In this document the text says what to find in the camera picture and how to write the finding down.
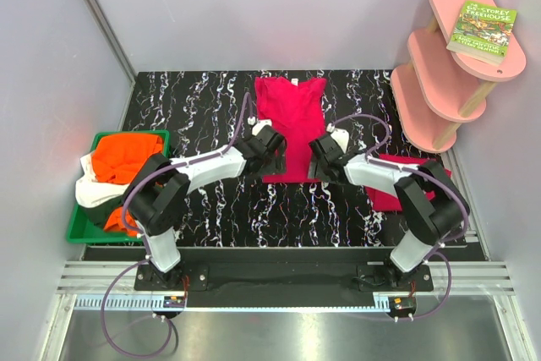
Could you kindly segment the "magenta t-shirt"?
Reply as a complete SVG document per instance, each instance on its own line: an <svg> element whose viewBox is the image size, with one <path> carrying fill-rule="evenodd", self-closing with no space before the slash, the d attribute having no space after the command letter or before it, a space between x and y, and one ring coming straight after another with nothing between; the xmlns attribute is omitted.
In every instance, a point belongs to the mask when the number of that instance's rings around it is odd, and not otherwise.
<svg viewBox="0 0 541 361"><path fill-rule="evenodd" d="M264 183L312 183L309 143L325 132L321 99L327 80L313 78L294 84L283 77L256 78L254 89L258 117L272 121L272 127L285 137L286 171L269 175Z"/></svg>

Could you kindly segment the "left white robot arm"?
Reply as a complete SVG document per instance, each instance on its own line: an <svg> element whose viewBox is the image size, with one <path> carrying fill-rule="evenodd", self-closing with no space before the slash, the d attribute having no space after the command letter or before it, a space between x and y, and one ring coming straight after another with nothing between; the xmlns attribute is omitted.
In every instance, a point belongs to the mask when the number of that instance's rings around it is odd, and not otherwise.
<svg viewBox="0 0 541 361"><path fill-rule="evenodd" d="M185 281L174 227L185 199L196 189L223 179L264 177L286 171L286 138L268 123L257 123L247 137L190 158L148 158L123 195L121 218L131 216L145 246L153 280L172 290Z"/></svg>

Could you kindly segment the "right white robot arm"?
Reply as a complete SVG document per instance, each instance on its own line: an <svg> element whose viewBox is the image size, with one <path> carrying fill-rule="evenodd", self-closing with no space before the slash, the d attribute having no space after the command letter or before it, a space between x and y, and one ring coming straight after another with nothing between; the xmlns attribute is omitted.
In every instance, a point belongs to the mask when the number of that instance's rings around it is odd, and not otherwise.
<svg viewBox="0 0 541 361"><path fill-rule="evenodd" d="M376 269L377 284L397 291L406 288L453 232L467 229L469 205L437 161L415 166L347 152L332 134L309 142L309 147L310 177L377 189L400 202L407 232Z"/></svg>

